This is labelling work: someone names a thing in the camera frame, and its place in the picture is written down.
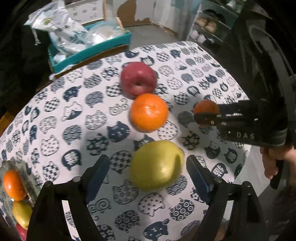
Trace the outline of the person's right hand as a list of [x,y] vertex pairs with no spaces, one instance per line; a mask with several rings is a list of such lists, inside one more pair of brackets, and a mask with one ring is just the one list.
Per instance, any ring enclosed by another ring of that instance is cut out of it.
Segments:
[[260,153],[262,154],[262,161],[264,166],[264,174],[266,178],[271,180],[276,174],[278,174],[278,168],[276,166],[277,160],[287,161],[290,166],[289,184],[295,186],[295,148],[293,146],[282,146],[274,149],[268,149],[260,147]]

